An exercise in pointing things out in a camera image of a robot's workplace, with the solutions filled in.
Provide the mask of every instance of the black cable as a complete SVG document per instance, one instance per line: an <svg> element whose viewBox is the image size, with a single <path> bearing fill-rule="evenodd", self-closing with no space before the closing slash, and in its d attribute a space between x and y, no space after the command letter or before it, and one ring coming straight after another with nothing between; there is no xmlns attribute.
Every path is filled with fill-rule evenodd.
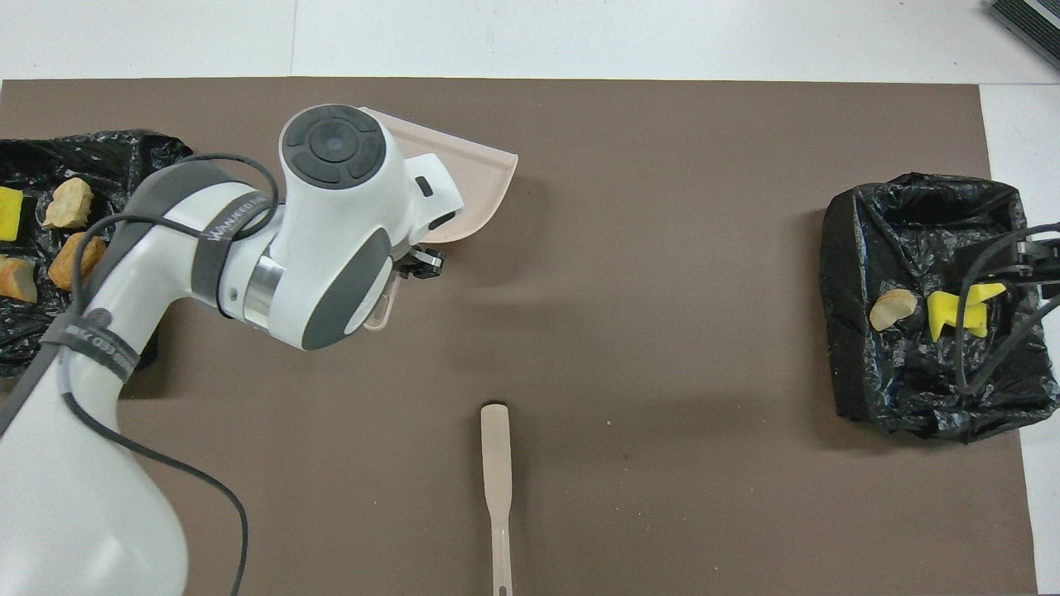
<svg viewBox="0 0 1060 596"><path fill-rule="evenodd" d="M972 284L974 284L978 279L979 275L983 273L983 268L986 267L987 262L1004 248L1021 242L1032 234L1058 231L1060 231L1060 222L1009 232L999 236L985 250L983 250L978 257L975 258L975 261L972 262L972 266L969 267L968 273L965 275L960 284L960 294L957 297L957 325L954 326L955 345L953 355L953 372L958 392L970 396L977 393L980 389L983 389L983 386L986 385L990 374L992 374L994 369L996 369L1001 363L1008 357L1012 350L1015 349L1017 344L1030 333L1035 326L1038 325L1038 322L1041 321L1045 315L1053 312L1057 306L1060 306L1060 300L1054 298L1046 305L1037 309L1029 317L1014 327L1008 337L1002 341L1001 346L999 346L997 349L990 354L989 358L987 358L983 366L979 367L972 378L972 381L969 383L965 375L965 310L968 306L968 294L971 292Z"/></svg>
<svg viewBox="0 0 1060 596"><path fill-rule="evenodd" d="M240 230L238 232L235 233L233 239L243 240L261 231L262 228L268 225L268 223L272 220L273 215L276 215L277 209L279 208L280 205L280 189L277 186L276 178L273 178L272 175L269 173L269 171L266 170L265 166L263 166L261 163L258 163L252 159L240 155L219 154L219 153L199 154L186 157L180 161L181 162L205 161L213 159L225 159L229 161L237 161L240 163L245 163L261 172L262 175L265 176L265 179L268 180L269 189L271 190L272 193L268 210L265 212L264 216L258 221L258 223ZM89 226L89 228L85 230L84 236L82 236L81 241L77 243L77 246L74 247L73 268L70 273L70 294L71 294L70 311L72 311L78 316L84 315L85 309L87 308L87 302L85 300L85 287L82 283L82 276L81 276L81 263L85 258L85 249L88 247L88 243L93 238L100 235L100 233L107 227L117 224L119 222L153 224L156 226L161 226L164 228L176 230L178 232L186 233L191 236L198 236L200 233L199 230L196 230L195 228L186 226L178 222L174 222L172 220L167 220L159 215L146 215L141 213L114 213L112 215L103 217L99 222L95 222L94 224ZM60 363L63 366L67 365L67 362L65 360L60 360ZM154 451L143 444L134 441L132 439L129 439L121 435L120 433L110 430L109 427L101 423L99 420L93 418L90 414L85 411L83 407L81 407L81 404L77 403L76 398L74 398L73 396L72 389L63 392L63 401L66 403L67 408L77 418L77 420L80 420L83 424L88 426L96 435L116 444L119 444L129 450L132 453L142 455L143 457L146 457L154 461L158 461L159 463L163 463L165 466L169 466L171 468L190 474L202 480L204 483L210 485L211 487L217 489L218 491L222 492L222 494L228 497L228 499L232 503L232 506L235 507L235 511L240 515L240 528L242 532L242 541L240 545L240 564L235 571L235 579L232 582L232 591L231 591L231 596L236 596L240 592L240 584L243 582L243 573L247 566L247 547L249 545L250 527L247 521L247 511L243 507L243 503L240 502L240 498L235 495L235 493L232 492L231 489L226 487L220 480L214 478L213 476L207 474L206 472L202 472L201 470L191 464L184 463L183 461L174 459L167 455L163 455L157 451Z"/></svg>
<svg viewBox="0 0 1060 596"><path fill-rule="evenodd" d="M119 222L154 224L156 226L162 226L163 228L170 228L171 230L176 230L193 236L199 234L199 230L196 230L195 228L172 220L166 220L165 217L159 215L145 215L142 213L114 213L113 215L107 215L89 226L89 228L85 230L85 235L81 238L81 241L74 248L73 262L75 266L70 270L70 310L77 314L77 316L85 314L85 308L87 306L85 302L85 288L82 285L81 280L81 262L85 258L85 249L88 247L89 242L91 242L93 238L100 235L103 230Z"/></svg>
<svg viewBox="0 0 1060 596"><path fill-rule="evenodd" d="M280 187L276 183L276 178L272 177L272 174L264 165L253 159L250 159L249 157L244 157L234 153L200 153L197 155L189 155L188 157L177 161L177 163L183 163L186 161L212 161L216 159L245 163L246 165L249 165L260 172L261 175L265 177L265 180L268 181L269 190L272 192L272 198L269 201L268 211L265 212L265 216L257 224L236 232L232 240L243 240L254 235L261 231L262 228L267 226L268 223L272 221L272 216L276 215L276 210L280 207Z"/></svg>
<svg viewBox="0 0 1060 596"><path fill-rule="evenodd" d="M77 420L81 420L83 424L91 428L96 435L100 435L104 439L114 442L132 453L142 455L148 459L158 461L159 463L164 463L165 466L180 470L186 474L191 474L192 476L195 476L196 478L217 489L225 496L227 496L230 502L232 502L232 506L235 507L236 512L240 514L240 528L243 533L243 541L240 545L240 566L235 571L235 580L232 583L231 592L231 596L236 596L240 593L240 583L243 582L243 571L247 566L247 546L250 543L250 524L247 522L247 510L243 507L243 503L240 502L240 497L232 492L232 489L226 487L220 480L214 478L198 468L195 468L194 466L190 466L179 459L174 459L167 455L158 453L157 451L144 446L124 435L111 431L99 420L92 418L92 415L85 411L85 409L81 407L81 404L77 403L77 400L74 399L73 393L69 391L64 392L63 401L66 402L67 408L77 417Z"/></svg>

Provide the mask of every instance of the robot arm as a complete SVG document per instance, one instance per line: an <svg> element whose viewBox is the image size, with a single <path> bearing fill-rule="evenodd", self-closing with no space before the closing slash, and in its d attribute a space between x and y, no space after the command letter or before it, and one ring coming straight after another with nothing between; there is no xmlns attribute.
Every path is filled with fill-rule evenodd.
<svg viewBox="0 0 1060 596"><path fill-rule="evenodd" d="M61 397L72 389L117 430L118 393L171 302L194 296L313 350L370 316L384 321L396 275L440 273L444 256L416 243L463 204L436 156L406 160L377 121L338 105L296 115L280 153L286 204L263 226L270 198L205 161L157 172L129 200L125 212L196 235L122 223L83 318L57 319L0 413L0 596L182 592L187 545L172 507ZM260 229L240 238L248 224Z"/></svg>

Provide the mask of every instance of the brown mat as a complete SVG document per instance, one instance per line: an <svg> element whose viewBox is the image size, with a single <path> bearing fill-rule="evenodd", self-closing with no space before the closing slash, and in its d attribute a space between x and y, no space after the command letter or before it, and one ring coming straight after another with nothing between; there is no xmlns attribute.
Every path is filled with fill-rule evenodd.
<svg viewBox="0 0 1060 596"><path fill-rule="evenodd" d="M8 81L0 136L151 127L279 173L298 109L369 105L519 154L445 275L301 353L191 302L123 430L216 474L247 594L487 594L478 407L511 408L519 594L1035 591L1015 434L971 446L832 413L819 223L854 185L988 176L966 86L462 80ZM147 463L188 594L235 514Z"/></svg>

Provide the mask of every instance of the yellow sponge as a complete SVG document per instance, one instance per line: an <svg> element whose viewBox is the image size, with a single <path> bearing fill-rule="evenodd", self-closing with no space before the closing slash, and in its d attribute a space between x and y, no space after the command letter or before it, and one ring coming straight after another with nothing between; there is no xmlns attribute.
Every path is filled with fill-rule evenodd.
<svg viewBox="0 0 1060 596"><path fill-rule="evenodd" d="M0 187L0 240L18 238L18 220L22 216L22 191Z"/></svg>
<svg viewBox="0 0 1060 596"><path fill-rule="evenodd" d="M976 283L968 292L965 306L965 329L976 337L987 336L987 305L984 300L1005 292L1004 283ZM928 297L928 327L932 341L938 341L946 326L957 326L957 296L948 292L932 292Z"/></svg>

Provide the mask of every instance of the black trash bag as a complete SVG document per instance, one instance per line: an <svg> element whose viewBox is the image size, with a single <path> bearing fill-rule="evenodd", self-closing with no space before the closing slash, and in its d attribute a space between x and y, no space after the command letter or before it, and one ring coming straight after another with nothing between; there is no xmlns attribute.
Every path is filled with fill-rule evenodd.
<svg viewBox="0 0 1060 596"><path fill-rule="evenodd" d="M0 296L0 376L18 376L36 355L40 336L70 295L48 277L48 267L70 235L84 230L47 230L41 224L52 191L72 177L92 189L88 223L125 208L132 191L149 174L172 165L192 151L179 139L151 130L103 132L52 140L0 140L0 187L22 191L18 238L0 241L0 255L36 263L37 303ZM110 231L103 234L110 241ZM154 343L141 357L153 360Z"/></svg>
<svg viewBox="0 0 1060 596"><path fill-rule="evenodd" d="M954 251L1026 227L1019 192L978 178L914 173L833 198L820 239L820 297L836 413L965 443L1048 418L1060 391L1041 326L971 396L954 383L953 329L934 343L928 327L928 295L960 292ZM874 331L869 310L898 287L918 297L916 312ZM1036 292L1011 285L987 302L987 336L966 339L969 374L1038 303Z"/></svg>

